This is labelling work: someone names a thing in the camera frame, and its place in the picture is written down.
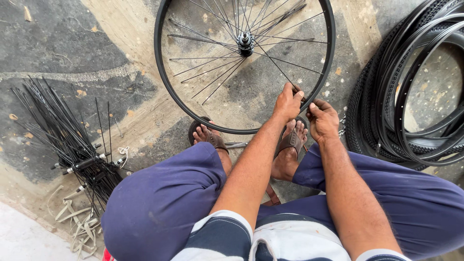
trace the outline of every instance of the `loose hub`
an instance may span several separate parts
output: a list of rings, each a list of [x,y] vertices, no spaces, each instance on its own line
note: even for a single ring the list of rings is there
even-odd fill
[[[237,37],[237,44],[241,48],[238,52],[243,56],[243,57],[248,57],[253,54],[253,35],[251,35],[249,32],[242,32],[238,37]]]

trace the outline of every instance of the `hand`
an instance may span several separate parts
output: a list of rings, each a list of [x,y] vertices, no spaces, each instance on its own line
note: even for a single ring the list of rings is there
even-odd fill
[[[321,99],[314,99],[306,111],[309,120],[309,132],[313,139],[320,144],[338,137],[338,113],[330,104]]]
[[[277,97],[276,105],[272,113],[272,117],[281,119],[283,123],[293,120],[300,114],[300,104],[304,92],[298,91],[293,96],[292,88],[293,85],[291,83],[286,83],[284,85],[284,90]]]

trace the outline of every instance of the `blue pants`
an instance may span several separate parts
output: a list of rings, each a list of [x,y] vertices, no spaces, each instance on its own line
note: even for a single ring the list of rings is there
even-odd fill
[[[391,221],[406,256],[420,260],[464,245],[464,191],[444,179],[379,159],[349,153]],[[226,174],[206,142],[125,178],[102,217],[106,248],[118,261],[167,261],[184,247],[192,226],[208,215]],[[325,191],[314,144],[293,182]],[[325,195],[261,206],[258,219],[279,213],[315,218],[335,231]]]

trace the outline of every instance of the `white string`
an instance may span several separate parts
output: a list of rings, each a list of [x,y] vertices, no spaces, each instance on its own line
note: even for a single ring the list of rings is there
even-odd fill
[[[124,164],[126,164],[127,160],[129,159],[129,146],[125,147],[125,148],[117,148],[117,150],[119,151],[119,153],[121,154],[125,154],[126,155],[126,160],[124,161],[124,163],[122,164],[121,168],[124,167]]]

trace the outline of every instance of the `man's right hand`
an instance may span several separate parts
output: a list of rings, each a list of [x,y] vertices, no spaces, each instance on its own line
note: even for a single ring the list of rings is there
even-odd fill
[[[320,144],[332,138],[338,139],[338,113],[332,106],[321,99],[314,99],[306,111],[309,131],[313,139]]]

